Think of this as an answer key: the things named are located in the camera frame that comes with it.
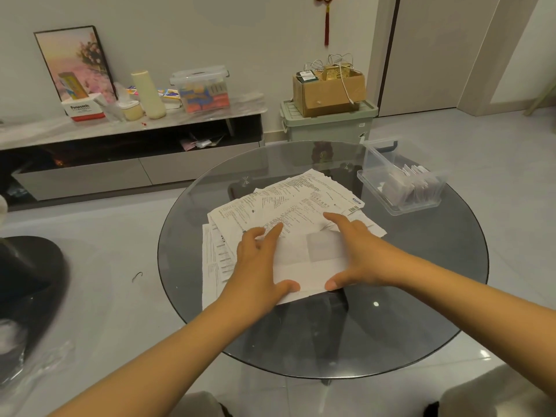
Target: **clear plastic container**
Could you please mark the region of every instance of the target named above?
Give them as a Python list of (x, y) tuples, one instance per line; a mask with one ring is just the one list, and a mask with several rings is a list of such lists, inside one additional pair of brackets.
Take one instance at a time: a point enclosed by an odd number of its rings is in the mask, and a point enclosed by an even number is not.
[(230, 74), (223, 65), (183, 70), (170, 77), (170, 84), (180, 93), (185, 111), (196, 113), (230, 106), (225, 78)]
[(438, 206), (448, 172), (421, 147), (404, 138), (363, 142), (367, 148), (358, 178), (391, 215)]

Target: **round glass table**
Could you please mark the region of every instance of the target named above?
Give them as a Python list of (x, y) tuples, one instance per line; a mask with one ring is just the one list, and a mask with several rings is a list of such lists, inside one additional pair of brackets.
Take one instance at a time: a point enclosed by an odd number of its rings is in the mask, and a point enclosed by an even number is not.
[[(344, 142), (288, 142), (240, 154), (212, 168), (176, 200), (158, 242), (166, 294), (185, 322), (201, 310), (202, 225), (235, 198), (314, 168), (365, 202), (386, 241), (486, 283), (488, 252), (467, 204), (449, 186), (440, 206), (392, 216), (356, 176), (365, 148)], [(275, 307), (225, 353), (295, 378), (358, 378), (410, 365), (446, 345), (459, 329), (393, 287), (355, 285)]]

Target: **green storage bin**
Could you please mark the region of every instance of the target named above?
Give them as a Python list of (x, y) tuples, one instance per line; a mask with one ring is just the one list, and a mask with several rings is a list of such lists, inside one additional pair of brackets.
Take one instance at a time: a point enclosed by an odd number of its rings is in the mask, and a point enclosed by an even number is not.
[(303, 117), (293, 101), (282, 101), (280, 115), (288, 140), (339, 140), (359, 143), (369, 138), (372, 119), (379, 109), (368, 100), (359, 103), (359, 110), (319, 117)]

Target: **wall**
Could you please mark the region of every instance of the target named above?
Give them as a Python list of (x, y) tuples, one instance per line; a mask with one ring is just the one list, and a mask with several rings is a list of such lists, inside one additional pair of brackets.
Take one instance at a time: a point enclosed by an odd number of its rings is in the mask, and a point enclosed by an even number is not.
[(539, 0), (491, 103), (534, 99), (556, 78), (556, 0)]
[(323, 46), (325, 6), (314, 0), (3, 0), (0, 118), (63, 111), (33, 32), (95, 25), (116, 81), (147, 69), (159, 87), (177, 70), (225, 64), (232, 94), (266, 96), (265, 132), (281, 129), (279, 103), (305, 62), (351, 52), (369, 67), (378, 0), (334, 0)]

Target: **stack of papers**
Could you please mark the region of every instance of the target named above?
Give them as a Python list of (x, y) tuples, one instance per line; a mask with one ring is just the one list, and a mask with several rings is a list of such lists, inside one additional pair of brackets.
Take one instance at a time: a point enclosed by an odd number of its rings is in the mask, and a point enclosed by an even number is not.
[(386, 235), (365, 216), (364, 206), (350, 190), (310, 169), (214, 209), (203, 225), (203, 309), (219, 297), (232, 275), (243, 233), (253, 227), (269, 231), (279, 222), (284, 228), (274, 256), (274, 282), (291, 279), (301, 285), (280, 303), (324, 292), (325, 282), (347, 267), (348, 257), (337, 225), (323, 212), (360, 220), (374, 235)]

